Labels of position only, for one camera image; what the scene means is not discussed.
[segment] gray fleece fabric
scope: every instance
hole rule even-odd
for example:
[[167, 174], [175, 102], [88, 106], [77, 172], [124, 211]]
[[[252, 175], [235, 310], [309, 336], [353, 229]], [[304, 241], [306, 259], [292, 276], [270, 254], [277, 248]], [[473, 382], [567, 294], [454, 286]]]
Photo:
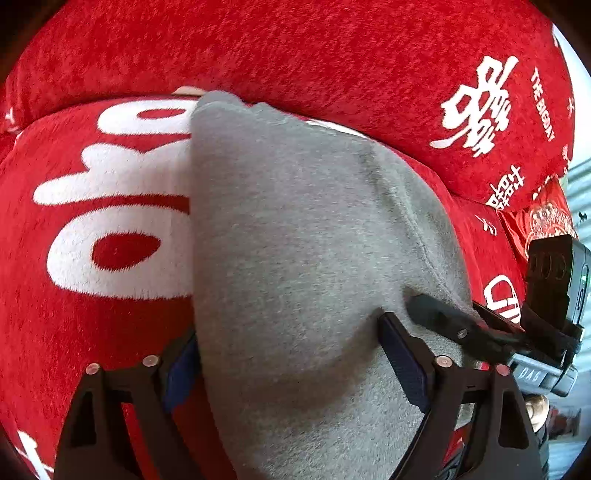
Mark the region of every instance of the gray fleece fabric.
[[464, 311], [456, 235], [393, 152], [208, 93], [192, 118], [195, 324], [207, 394], [241, 480], [389, 478], [422, 414], [381, 349], [428, 293]]

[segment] white chinese character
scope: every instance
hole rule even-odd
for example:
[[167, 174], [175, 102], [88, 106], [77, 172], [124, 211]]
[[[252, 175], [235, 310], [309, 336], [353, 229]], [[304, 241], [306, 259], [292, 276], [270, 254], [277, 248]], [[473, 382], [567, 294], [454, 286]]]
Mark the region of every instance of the white chinese character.
[[[435, 140], [429, 143], [433, 148], [447, 148], [451, 146], [458, 138], [466, 135], [464, 148], [471, 148], [473, 157], [478, 157], [483, 153], [492, 150], [495, 144], [492, 140], [495, 138], [495, 131], [504, 131], [509, 125], [507, 115], [511, 110], [509, 101], [509, 92], [503, 89], [509, 74], [517, 65], [516, 57], [509, 57], [505, 62], [495, 60], [485, 56], [482, 63], [476, 68], [478, 86], [468, 87], [460, 85], [457, 92], [447, 101], [441, 104], [444, 110], [443, 122], [445, 128], [454, 130], [459, 128], [464, 122], [467, 125], [452, 137], [443, 140]], [[480, 107], [480, 99], [483, 94], [488, 94], [484, 105]], [[468, 104], [461, 112], [457, 106], [467, 96]], [[490, 118], [483, 118], [486, 111], [491, 111]]]
[[482, 222], [482, 226], [485, 232], [489, 231], [492, 236], [496, 236], [496, 227], [494, 225], [491, 225], [484, 218], [480, 218], [478, 215], [475, 215], [475, 217]]
[[488, 206], [498, 210], [503, 210], [505, 207], [509, 206], [509, 198], [519, 189], [519, 187], [523, 186], [523, 181], [525, 180], [525, 177], [522, 177], [519, 174], [520, 169], [521, 167], [512, 165], [511, 171], [513, 173], [503, 175], [496, 188], [492, 183], [490, 184], [494, 193], [486, 202]]

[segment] white logo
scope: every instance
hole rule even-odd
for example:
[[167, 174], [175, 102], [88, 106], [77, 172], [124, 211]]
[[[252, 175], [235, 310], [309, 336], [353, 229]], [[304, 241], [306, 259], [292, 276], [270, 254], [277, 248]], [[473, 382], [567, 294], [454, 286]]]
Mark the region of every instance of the white logo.
[[525, 177], [522, 177], [519, 174], [520, 169], [521, 167], [512, 165], [511, 171], [513, 173], [503, 175], [496, 188], [492, 183], [490, 184], [494, 193], [486, 202], [488, 206], [496, 208], [497, 210], [503, 210], [505, 207], [509, 206], [509, 199], [519, 187], [523, 186], [523, 181], [525, 180]]
[[482, 226], [485, 232], [489, 231], [492, 236], [496, 236], [496, 227], [494, 225], [491, 225], [489, 222], [484, 220], [484, 218], [480, 218], [478, 215], [475, 215], [475, 217], [482, 222]]
[[[492, 289], [500, 283], [507, 283], [511, 288], [511, 297], [508, 299], [494, 300], [492, 297]], [[521, 310], [519, 309], [519, 300], [517, 300], [517, 293], [513, 288], [511, 280], [505, 275], [499, 275], [491, 280], [491, 282], [484, 289], [484, 298], [486, 300], [486, 308], [494, 310], [503, 318], [506, 318], [513, 323], [519, 323], [521, 320]]]
[[[196, 100], [139, 100], [120, 103], [98, 119], [99, 130], [114, 135], [188, 134]], [[150, 110], [182, 110], [179, 115], [142, 118]], [[39, 205], [64, 205], [103, 197], [142, 194], [189, 195], [190, 140], [178, 140], [147, 152], [107, 143], [82, 151], [87, 171], [48, 180], [33, 200]], [[160, 241], [141, 262], [120, 270], [98, 266], [94, 246], [109, 235], [140, 233]], [[191, 224], [178, 210], [153, 205], [110, 206], [72, 219], [54, 239], [47, 272], [66, 290], [113, 298], [159, 299], [189, 296]]]
[[536, 383], [541, 373], [541, 370], [534, 370], [533, 368], [524, 367], [517, 378], [518, 380], [525, 378], [525, 380], [528, 382]]
[[546, 107], [546, 100], [542, 98], [544, 89], [542, 88], [538, 67], [534, 67], [534, 74], [531, 76], [531, 81], [533, 82], [532, 89], [534, 91], [534, 100], [538, 102], [535, 104], [535, 108], [540, 114], [540, 119], [542, 120], [546, 137], [548, 137], [548, 142], [551, 142], [554, 139], [554, 128], [552, 127], [550, 121], [550, 112]]
[[[445, 128], [454, 130], [466, 121], [467, 125], [450, 138], [435, 140], [429, 144], [433, 148], [447, 148], [458, 138], [466, 135], [463, 147], [471, 148], [475, 152], [474, 158], [490, 152], [495, 146], [492, 140], [496, 134], [493, 132], [504, 131], [509, 125], [507, 115], [511, 110], [511, 103], [509, 92], [502, 86], [518, 62], [516, 57], [511, 56], [503, 65], [499, 60], [485, 56], [482, 63], [476, 68], [478, 86], [474, 88], [460, 85], [457, 92], [447, 102], [441, 104], [441, 108], [444, 110], [441, 124]], [[488, 95], [481, 108], [479, 102], [484, 94]], [[459, 112], [457, 106], [465, 96], [469, 97], [468, 104], [464, 110]], [[490, 118], [483, 118], [489, 109], [491, 111]]]

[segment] metal grille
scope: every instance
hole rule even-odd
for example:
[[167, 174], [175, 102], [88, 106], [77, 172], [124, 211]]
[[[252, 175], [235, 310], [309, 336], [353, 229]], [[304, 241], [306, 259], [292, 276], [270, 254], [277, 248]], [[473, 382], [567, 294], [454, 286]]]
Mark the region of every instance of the metal grille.
[[[566, 198], [573, 216], [574, 227], [587, 248], [591, 249], [591, 160], [581, 162], [567, 175]], [[575, 366], [580, 372], [591, 370], [591, 299], [583, 313], [585, 336]]]

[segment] red pillow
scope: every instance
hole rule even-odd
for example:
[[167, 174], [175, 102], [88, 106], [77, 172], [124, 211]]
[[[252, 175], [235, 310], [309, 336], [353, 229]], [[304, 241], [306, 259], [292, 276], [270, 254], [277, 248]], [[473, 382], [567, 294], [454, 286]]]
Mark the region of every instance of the red pillow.
[[[133, 365], [193, 321], [186, 179], [195, 104], [70, 108], [35, 121], [0, 163], [0, 422], [42, 478], [85, 366]], [[474, 286], [481, 273], [466, 253], [464, 213], [435, 173], [402, 157], [450, 215]], [[127, 413], [144, 476], [156, 479]], [[202, 383], [174, 418], [206, 477], [233, 480]]]
[[8, 78], [4, 128], [182, 85], [355, 128], [499, 208], [572, 152], [566, 64], [527, 0], [70, 0]]
[[535, 199], [523, 210], [499, 212], [523, 276], [527, 272], [532, 240], [565, 234], [578, 238], [558, 177], [548, 178], [546, 185], [534, 195]]
[[453, 199], [472, 235], [479, 269], [480, 289], [472, 291], [472, 298], [507, 321], [519, 323], [525, 282], [495, 209], [456, 196]]

